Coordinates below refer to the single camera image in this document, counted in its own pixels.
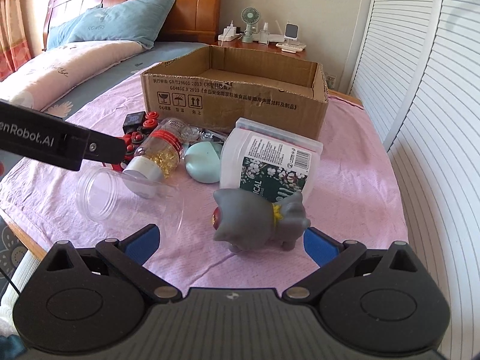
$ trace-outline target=box warning symbols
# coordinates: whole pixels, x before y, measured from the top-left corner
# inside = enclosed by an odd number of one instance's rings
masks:
[[[162,105],[171,105],[170,102],[170,93],[168,92],[157,92],[158,103]]]
[[[203,108],[202,97],[196,94],[189,94],[188,106],[190,108],[202,109]]]
[[[177,107],[186,107],[187,100],[183,93],[172,93],[173,105]]]

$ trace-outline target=pillowcase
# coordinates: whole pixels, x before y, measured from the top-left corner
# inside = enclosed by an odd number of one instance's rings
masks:
[[[74,17],[72,20],[66,21],[63,24],[60,24],[56,27],[51,27],[49,29],[49,35],[46,39],[46,49],[50,50],[58,46],[62,46],[67,42],[67,38],[70,36],[70,33],[78,24],[78,22],[82,19],[82,17],[91,12],[95,9],[99,9],[102,7],[102,4],[95,5],[93,8],[88,8],[85,12],[77,17]]]
[[[70,33],[68,43],[125,40],[151,49],[174,3],[175,0],[129,0],[90,11]]]
[[[55,47],[31,59],[0,82],[0,99],[43,110],[77,85],[144,50],[140,43],[130,40],[79,42]]]

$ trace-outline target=red bottle label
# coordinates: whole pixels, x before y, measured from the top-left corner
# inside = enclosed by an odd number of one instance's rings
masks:
[[[157,130],[150,134],[151,137],[160,138],[166,140],[170,145],[173,146],[175,151],[178,153],[178,157],[182,158],[183,146],[179,139],[173,135],[171,132],[165,130]]]

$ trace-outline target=green fan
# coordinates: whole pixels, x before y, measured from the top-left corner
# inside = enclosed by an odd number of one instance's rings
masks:
[[[253,40],[253,25],[260,20],[260,12],[252,7],[245,8],[241,13],[241,19],[247,24],[244,35],[241,39],[244,43],[251,43]]]

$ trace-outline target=plastic container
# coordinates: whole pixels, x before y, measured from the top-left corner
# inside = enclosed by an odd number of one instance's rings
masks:
[[[198,128],[174,117],[164,119],[138,147],[123,173],[162,181],[170,176],[183,158],[183,144],[194,142],[198,137]]]
[[[76,206],[83,217],[116,231],[133,233],[153,223],[160,229],[160,247],[177,239],[183,216],[183,197],[175,187],[104,167],[80,177]]]
[[[243,188],[272,203],[301,191],[306,202],[322,150],[316,140],[240,118],[223,146],[220,188]]]
[[[268,23],[265,23],[263,25],[263,30],[260,30],[260,33],[258,36],[258,43],[268,44],[269,36],[270,36],[270,33],[268,32]]]

